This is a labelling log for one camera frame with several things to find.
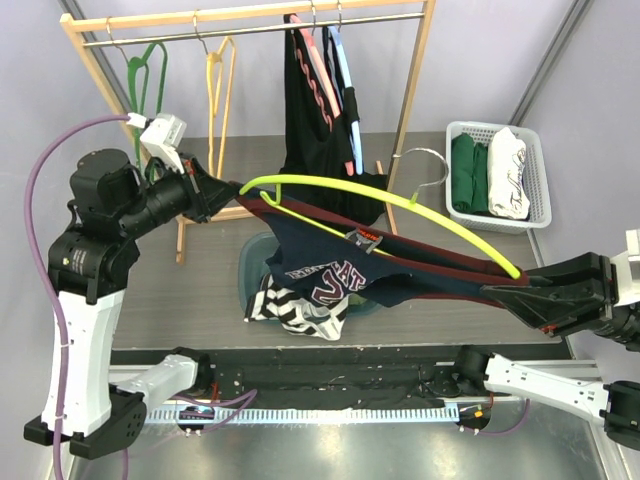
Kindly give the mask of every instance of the teal laundry basket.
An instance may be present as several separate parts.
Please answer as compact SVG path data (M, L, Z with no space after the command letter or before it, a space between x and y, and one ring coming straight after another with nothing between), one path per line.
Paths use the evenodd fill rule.
M269 273L266 261L273 256L278 246L275 235L265 232L251 237L242 247L238 262L238 297L243 312L249 298L258 291L262 277ZM365 300L360 304L349 305L347 317L369 315L380 308L376 302Z

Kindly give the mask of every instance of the yellow hanger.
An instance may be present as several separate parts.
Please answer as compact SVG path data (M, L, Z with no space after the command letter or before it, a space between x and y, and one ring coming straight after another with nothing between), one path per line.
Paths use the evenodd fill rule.
M390 203L391 205L396 205L398 207L404 208L413 212L417 215L425 217L432 222L437 223L438 225L450 230L456 235L464 238L466 241L480 249L482 252L487 254L489 258L491 258L494 262L500 265L511 278L518 279L520 278L520 271L511 263L507 258L498 252L494 247L489 245L483 239L478 237L475 233L467 230L462 225L458 225L456 222L448 219L444 215L439 214L438 212L431 210L430 208L425 207L424 205L420 205L417 203L417 192L413 194L412 198L409 200L407 198L400 197L391 192L387 192L385 190L379 190L377 188L369 187L367 185L360 185L359 183L348 182L346 180L338 180L336 178L326 178L326 177L315 177L308 175L266 175L263 177L257 177L246 183L240 189L240 195L244 195L250 189L270 184L276 186L276 198L275 200L271 199L268 192L261 192L260 196L264 199L270 206L277 208L289 215L293 214L294 217L302 220L304 222L310 223L316 227L322 228L325 231L333 233L334 235L338 235L340 237L344 237L341 232L334 230L332 228L327 227L326 225L322 225L314 220L311 220L303 215L297 214L295 212L291 212L291 210L286 209L285 207L280 206L280 201L282 199L282 184L296 184L296 185L313 185L320 187L333 188L335 190L344 190L346 192L357 193L359 195L363 195L365 197L375 198L376 200L380 200L384 203Z
M222 89L222 71L224 70L223 55L227 47L231 48L231 62L229 65L229 79L227 82L227 96L222 119L222 132L220 134L220 152L218 153L218 169L214 162L214 123L220 106L220 91ZM227 125L229 122L229 106L231 104L231 87L233 86L233 72L236 64L236 44L231 37L224 37L217 52L207 52L207 93L209 95L209 174L216 178L222 178L224 165L224 148L227 142Z

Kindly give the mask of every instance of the white wall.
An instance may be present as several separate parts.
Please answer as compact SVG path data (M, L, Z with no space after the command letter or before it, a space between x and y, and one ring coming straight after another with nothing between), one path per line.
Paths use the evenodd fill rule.
M196 8L268 3L268 0L79 0L88 17L188 11ZM441 0L437 3L410 123L412 131L443 131L454 120L506 122L511 117L571 0ZM344 18L419 11L420 4L344 11ZM312 21L312 16L303 16ZM322 12L318 19L337 18ZM270 25L282 19L201 24L200 31ZM365 132L395 131L413 50L417 21L345 26L349 67ZM191 25L114 31L115 38L150 33L193 32ZM230 135L284 133L283 33L236 37ZM101 38L108 39L106 32ZM320 44L320 31L316 31ZM207 41L216 49L220 39ZM197 40L171 42L166 108L189 123L188 136L206 136L208 100L205 56ZM127 47L129 56L144 46ZM109 58L126 85L125 62Z
M640 227L640 2L593 2L525 126L542 141L553 222L536 234L545 263L586 251L615 255ZM574 335L605 381L640 381L640 354ZM640 453L629 452L640 478Z
M0 6L0 351L2 478L43 478L50 451L22 439L23 425L44 407L53 347L53 315L29 255L22 199L31 166L62 130L110 113L57 25L51 0ZM126 147L117 126L96 127L54 154L37 184L35 221L48 245L69 221L69 176L93 149Z

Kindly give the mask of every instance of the gray floor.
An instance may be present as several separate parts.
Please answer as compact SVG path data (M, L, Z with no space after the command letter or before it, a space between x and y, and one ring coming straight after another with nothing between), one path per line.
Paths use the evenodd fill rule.
M488 430L522 415L522 404L497 402ZM170 426L145 427L131 447L129 478L220 480L604 480L587 422L534 404L520 430L498 438L460 433L454 425L365 424L229 426L202 437L167 437ZM70 478L112 480L122 455L78 460Z
M368 171L376 160L388 163L394 135L363 137ZM444 152L444 134L410 134L405 148L430 147ZM182 147L206 164L204 139L183 141ZM228 142L225 175L228 180L248 181L276 173L284 159L283 137L232 138ZM419 154L401 160L394 191L410 196L418 183L440 177L434 158ZM421 194L425 205L445 212L444 190L429 188ZM443 228L402 209L395 209L399 233L425 243L482 257L473 246ZM386 229L384 218L378 227ZM177 225L163 226L140 241L142 256L130 277L123 311L115 336L115 348L274 347L329 345L320 339L297 337L278 324L242 321L238 301L237 266L243 244L268 231L256 218L187 230L184 266L175 263ZM481 236L522 268L535 261L526 235L480 232ZM462 343L548 342L537 331L521 324L505 311L470 302L416 300L370 316L347 320L340 342L331 345L416 345Z

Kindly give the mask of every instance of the wooden rack frame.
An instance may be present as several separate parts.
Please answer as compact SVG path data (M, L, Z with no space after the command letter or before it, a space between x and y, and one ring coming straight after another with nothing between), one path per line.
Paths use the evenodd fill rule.
M86 20L75 20L73 17L66 13L62 15L60 24L65 33L69 37L71 44L80 56L85 67L89 71L91 78L98 86L100 93L105 98L109 108L115 114L126 114L126 110L120 100L118 99L113 86L109 83L105 73L102 71L100 65L96 61L93 51L90 46L85 42L82 34L84 32L97 32L106 31L107 25L109 30L138 28L138 27L155 27L161 25L180 25L180 24L192 24L194 15L197 18L198 26L202 26L208 22L220 22L225 20L237 20L244 18L260 18L271 16L282 16L287 13L315 13L322 11L340 11L351 10L364 7L378 7L389 5L401 5L401 4L422 4L422 15L419 17L418 30L416 33L416 40L413 47L413 55L411 57L411 64L409 67L409 75L407 78L407 84L405 88L404 98L402 101L402 109L400 111L400 120L398 122L398 129L396 131L396 139L391 156L391 164L388 172L388 186L391 190L393 188L395 177L397 173L397 155L402 153L404 146L405 136L409 126L409 118L411 116L411 107L413 106L413 100L416 93L416 87L418 84L418 77L422 67L422 60L424 57L425 47L427 44L427 38L429 36L429 30L431 28L431 20L433 17L433 11L435 8L436 0L303 0L293 1L285 3L273 3L267 5L252 5L245 7L228 7L228 8L216 8L208 10L193 10L187 12L176 13L162 13L152 15L134 15L127 17L109 17L109 18L95 18ZM112 46L117 46L118 41L112 40L108 42ZM133 132L124 123L122 124L125 134L133 142ZM377 162L376 169L378 173L382 173L381 163ZM251 216L244 207L230 207L224 208L219 212L212 221L224 221L233 220L238 218L245 218ZM389 221L389 228L395 234L397 233L395 218L393 210L390 205L387 205L387 216ZM177 255L176 261L180 264L184 263L184 251L185 251L185 235L184 230L186 225L190 221L184 218L178 218L178 225L180 231L178 233L177 242Z

